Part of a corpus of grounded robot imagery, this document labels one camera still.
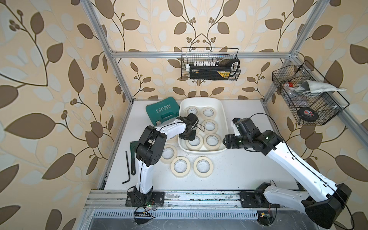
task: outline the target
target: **masking tape roll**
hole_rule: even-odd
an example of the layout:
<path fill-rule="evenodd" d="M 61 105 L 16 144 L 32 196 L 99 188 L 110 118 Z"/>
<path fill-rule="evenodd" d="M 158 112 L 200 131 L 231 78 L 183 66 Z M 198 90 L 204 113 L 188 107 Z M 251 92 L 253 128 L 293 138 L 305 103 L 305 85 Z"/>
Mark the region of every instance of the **masking tape roll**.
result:
<path fill-rule="evenodd" d="M 198 145 L 191 145 L 190 144 L 190 143 L 193 143 L 193 142 L 198 142 L 198 139 L 199 139 L 199 144 Z M 199 150 L 203 145 L 203 138 L 201 137 L 201 135 L 196 134 L 194 141 L 185 140 L 185 143 L 186 143 L 189 150 Z"/>
<path fill-rule="evenodd" d="M 204 107 L 201 111 L 203 120 L 213 120 L 216 117 L 216 110 L 212 107 Z"/>
<path fill-rule="evenodd" d="M 192 114 L 194 114 L 194 115 L 198 116 L 198 115 L 199 115 L 199 112 L 200 112 L 200 110 L 199 110 L 197 107 L 195 107 L 195 106 L 188 106 L 188 107 L 186 107 L 186 108 L 184 109 L 184 116 L 186 117 L 186 116 L 188 116 L 190 113 L 192 113 Z"/>
<path fill-rule="evenodd" d="M 187 169 L 182 172 L 182 173 L 178 173 L 177 171 L 175 171 L 174 169 L 174 165 L 175 163 L 178 161 L 178 160 L 183 160 L 185 161 L 185 163 L 187 164 Z M 171 162 L 171 172 L 173 172 L 173 174 L 176 176 L 176 177 L 185 177 L 186 175 L 188 175 L 189 171 L 190 171 L 190 162 L 187 158 L 183 157 L 183 156 L 179 156 L 177 158 L 175 158 L 172 162 Z"/>
<path fill-rule="evenodd" d="M 173 138 L 166 139 L 166 144 L 177 144 L 178 143 L 178 136 L 176 135 Z"/>
<path fill-rule="evenodd" d="M 171 151 L 171 149 L 174 151 L 174 155 L 169 159 L 164 158 L 163 153 L 166 152 L 166 151 Z M 177 156 L 178 156 L 178 152 L 176 151 L 176 148 L 174 146 L 165 145 L 165 147 L 163 148 L 163 152 L 162 152 L 162 156 L 161 156 L 160 160 L 164 164 L 170 164 L 173 161 L 173 159 L 175 159 Z"/>
<path fill-rule="evenodd" d="M 212 144 L 212 142 L 216 142 L 217 139 L 217 144 L 216 145 L 210 145 L 208 144 L 208 141 L 210 141 L 211 139 L 213 139 L 210 143 Z M 204 138 L 203 138 L 203 145 L 205 146 L 205 148 L 207 150 L 210 151 L 216 151 L 219 149 L 220 145 L 221 145 L 221 138 L 214 133 L 209 133 L 207 134 Z"/>
<path fill-rule="evenodd" d="M 205 160 L 208 162 L 209 164 L 209 170 L 205 173 L 202 173 L 198 170 L 197 168 L 197 164 L 199 163 L 199 161 L 201 160 Z M 212 174 L 213 172 L 213 164 L 212 164 L 212 161 L 210 159 L 208 159 L 207 157 L 205 156 L 200 156 L 198 157 L 195 161 L 194 161 L 194 165 L 193 165 L 193 169 L 194 169 L 194 173 L 198 176 L 198 177 L 202 177 L 202 178 L 206 178 L 206 177 L 209 177 L 209 175 Z"/>
<path fill-rule="evenodd" d="M 214 120 L 204 120 L 202 122 L 203 127 L 205 128 L 205 134 L 208 133 L 216 133 L 217 132 L 217 123 Z"/>

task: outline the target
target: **black cable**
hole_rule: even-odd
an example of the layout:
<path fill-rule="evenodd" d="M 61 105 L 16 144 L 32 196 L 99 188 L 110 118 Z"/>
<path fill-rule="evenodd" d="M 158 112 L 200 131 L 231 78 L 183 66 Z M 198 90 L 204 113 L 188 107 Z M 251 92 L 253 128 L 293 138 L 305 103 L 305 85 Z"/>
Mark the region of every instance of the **black cable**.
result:
<path fill-rule="evenodd" d="M 340 228 L 342 228 L 342 229 L 344 229 L 344 230 L 353 230 L 354 228 L 355 228 L 355 222 L 354 222 L 354 219 L 353 219 L 353 215 L 351 214 L 351 212 L 350 212 L 350 209 L 349 209 L 349 207 L 347 206 L 347 204 L 345 203 L 345 201 L 344 201 L 344 199 L 342 199 L 342 197 L 333 189 L 333 188 L 331 188 L 331 186 L 328 184 L 328 183 L 326 183 L 322 178 L 320 178 L 317 174 L 315 174 L 312 170 L 310 170 L 310 168 L 308 168 L 305 164 L 303 164 L 299 159 L 297 159 L 296 157 L 295 157 L 295 155 L 293 154 L 293 152 L 290 150 L 290 148 L 289 148 L 289 146 L 287 145 L 287 143 L 286 143 L 286 141 L 285 141 L 285 139 L 281 136 L 281 133 L 280 133 L 280 131 L 279 131 L 279 128 L 277 127 L 277 124 L 276 124 L 276 122 L 272 119 L 272 117 L 271 116 L 269 116 L 269 115 L 267 115 L 267 114 L 265 114 L 265 113 L 255 113 L 255 114 L 253 114 L 252 116 L 250 116 L 249 118 L 251 118 L 251 117 L 253 117 L 254 115 L 257 115 L 257 114 L 264 114 L 264 115 L 266 115 L 266 116 L 268 116 L 272 121 L 273 121 L 273 123 L 275 124 L 275 126 L 276 126 L 276 129 L 277 129 L 277 131 L 279 132 L 279 134 L 280 134 L 280 137 L 282 138 L 282 140 L 285 142 L 285 144 L 286 144 L 286 147 L 287 147 L 287 149 L 289 150 L 289 152 L 290 152 L 290 154 L 294 157 L 294 159 L 296 159 L 297 161 L 299 161 L 299 163 L 301 163 L 304 167 L 306 167 L 311 173 L 313 173 L 318 179 L 320 179 L 323 183 L 325 183 L 332 191 L 334 191 L 334 193 L 336 193 L 339 197 L 340 197 L 340 199 L 341 199 L 341 201 L 344 203 L 344 205 L 346 206 L 346 209 L 348 210 L 348 212 L 349 212 L 349 214 L 350 214 L 350 219 L 351 219 L 351 221 L 352 221 L 352 228 L 351 229 L 346 229 L 346 228 L 344 228 L 344 227 L 342 227 L 342 226 L 340 226 L 340 225 L 338 225 L 338 224 L 335 224 L 336 226 L 338 226 L 338 227 L 340 227 Z"/>

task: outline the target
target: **black wire basket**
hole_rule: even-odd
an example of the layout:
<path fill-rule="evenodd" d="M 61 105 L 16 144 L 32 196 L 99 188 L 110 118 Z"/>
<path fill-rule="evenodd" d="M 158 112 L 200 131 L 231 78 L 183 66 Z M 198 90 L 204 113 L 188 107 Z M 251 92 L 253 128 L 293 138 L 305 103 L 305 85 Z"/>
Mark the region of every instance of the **black wire basket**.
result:
<path fill-rule="evenodd" d="M 324 125 L 339 112 L 349 106 L 349 102 L 339 91 L 305 93 L 293 95 L 289 87 L 296 86 L 301 82 L 316 81 L 310 74 L 309 62 L 306 65 L 289 65 L 272 72 L 272 81 L 281 94 L 298 125 Z M 315 69 L 322 77 L 323 82 L 330 83 Z"/>
<path fill-rule="evenodd" d="M 236 81 L 240 75 L 238 51 L 238 48 L 183 47 L 180 80 Z"/>

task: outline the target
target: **ventilation grille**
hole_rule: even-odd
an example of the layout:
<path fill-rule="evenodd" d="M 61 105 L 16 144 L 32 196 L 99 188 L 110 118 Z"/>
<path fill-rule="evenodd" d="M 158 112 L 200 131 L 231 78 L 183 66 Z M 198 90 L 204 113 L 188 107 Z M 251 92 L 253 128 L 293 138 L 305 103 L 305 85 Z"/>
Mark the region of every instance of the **ventilation grille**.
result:
<path fill-rule="evenodd" d="M 103 209 L 94 218 L 134 218 L 134 209 Z M 158 219 L 258 219 L 256 210 L 156 210 L 149 213 Z"/>

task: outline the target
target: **yellow label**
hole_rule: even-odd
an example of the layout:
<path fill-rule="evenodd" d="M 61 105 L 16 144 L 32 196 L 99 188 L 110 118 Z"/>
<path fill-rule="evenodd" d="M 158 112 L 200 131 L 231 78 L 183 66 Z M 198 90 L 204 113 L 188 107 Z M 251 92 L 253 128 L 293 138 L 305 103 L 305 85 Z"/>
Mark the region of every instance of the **yellow label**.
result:
<path fill-rule="evenodd" d="M 228 78 L 230 75 L 230 72 L 228 71 L 217 71 L 223 78 Z"/>

